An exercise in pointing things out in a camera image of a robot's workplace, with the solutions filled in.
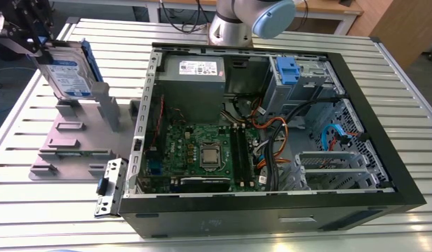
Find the green motherboard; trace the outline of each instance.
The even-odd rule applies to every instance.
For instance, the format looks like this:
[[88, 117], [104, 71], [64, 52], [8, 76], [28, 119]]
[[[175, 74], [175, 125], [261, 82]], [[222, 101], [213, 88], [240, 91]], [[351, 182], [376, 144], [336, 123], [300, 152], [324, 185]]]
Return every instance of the green motherboard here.
[[[182, 177], [223, 177], [230, 179], [230, 192], [258, 191], [254, 183], [252, 142], [258, 138], [257, 129], [242, 129], [249, 171], [237, 171], [240, 163], [233, 157], [233, 128], [218, 125], [170, 125], [166, 133], [166, 148], [162, 162], [150, 160], [149, 171], [151, 193], [174, 192], [175, 179]], [[244, 175], [250, 182], [240, 182]]]

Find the motherboard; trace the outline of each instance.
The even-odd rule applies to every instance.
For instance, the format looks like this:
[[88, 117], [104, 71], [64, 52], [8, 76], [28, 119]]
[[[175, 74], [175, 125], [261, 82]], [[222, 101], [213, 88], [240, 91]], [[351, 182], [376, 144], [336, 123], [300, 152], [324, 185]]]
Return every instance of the motherboard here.
[[147, 162], [153, 193], [257, 191], [257, 138], [257, 129], [241, 125], [170, 125], [163, 159]]

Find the workbench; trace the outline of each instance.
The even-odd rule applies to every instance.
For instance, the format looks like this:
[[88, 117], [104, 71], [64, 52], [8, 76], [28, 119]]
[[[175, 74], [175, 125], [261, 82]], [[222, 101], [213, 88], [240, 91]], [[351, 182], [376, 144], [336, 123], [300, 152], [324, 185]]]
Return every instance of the workbench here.
[[[201, 5], [206, 11], [215, 12], [218, 0], [201, 0]], [[147, 8], [149, 20], [151, 23], [161, 22], [161, 3], [159, 0], [55, 0], [55, 2], [124, 5]], [[197, 10], [195, 0], [163, 0], [165, 7], [171, 9]], [[338, 4], [338, 0], [308, 0], [308, 18], [338, 20], [334, 34], [347, 35], [353, 25], [356, 17], [363, 14], [363, 9], [356, 1], [351, 7]], [[304, 17], [305, 4], [297, 5], [296, 17]]]
[[[110, 95], [141, 98], [151, 43], [206, 44], [169, 24], [70, 19], [59, 39], [91, 42]], [[96, 182], [31, 181], [31, 164], [58, 115], [36, 71], [0, 129], [0, 249], [36, 251], [432, 251], [432, 108], [380, 43], [367, 37], [284, 33], [256, 47], [341, 53], [427, 205], [351, 230], [143, 240], [122, 218], [94, 219]]]

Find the floor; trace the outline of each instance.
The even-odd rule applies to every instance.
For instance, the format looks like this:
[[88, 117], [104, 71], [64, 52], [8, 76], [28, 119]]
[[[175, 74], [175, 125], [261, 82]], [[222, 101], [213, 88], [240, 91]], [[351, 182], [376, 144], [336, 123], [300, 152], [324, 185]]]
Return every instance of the floor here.
[[[130, 6], [108, 6], [108, 5], [88, 5], [88, 4], [66, 4], [55, 2], [54, 6], [54, 23], [52, 32], [59, 34], [66, 20], [71, 16], [83, 18], [124, 20], [149, 22], [149, 15], [145, 8], [133, 8]], [[183, 24], [193, 17], [193, 10], [169, 9], [170, 20], [177, 24]], [[161, 12], [162, 22], [166, 23], [165, 13]], [[205, 23], [201, 15], [198, 24]], [[0, 60], [0, 126], [7, 118], [8, 112], [26, 88], [26, 85], [35, 72], [35, 66], [28, 58], [22, 57], [16, 61]], [[432, 61], [427, 60], [427, 56], [421, 55], [417, 61], [407, 70], [407, 74], [416, 84], [420, 92], [432, 106]]]

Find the power supply label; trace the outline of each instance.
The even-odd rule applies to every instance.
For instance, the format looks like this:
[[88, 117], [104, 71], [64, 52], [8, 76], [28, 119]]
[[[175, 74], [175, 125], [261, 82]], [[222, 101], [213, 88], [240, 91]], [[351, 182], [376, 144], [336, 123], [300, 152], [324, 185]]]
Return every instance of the power supply label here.
[[214, 61], [182, 61], [181, 75], [218, 75], [218, 67]]
[[84, 78], [79, 75], [80, 67], [75, 61], [55, 60], [48, 65], [51, 77], [59, 89], [72, 97], [87, 97], [91, 91]]

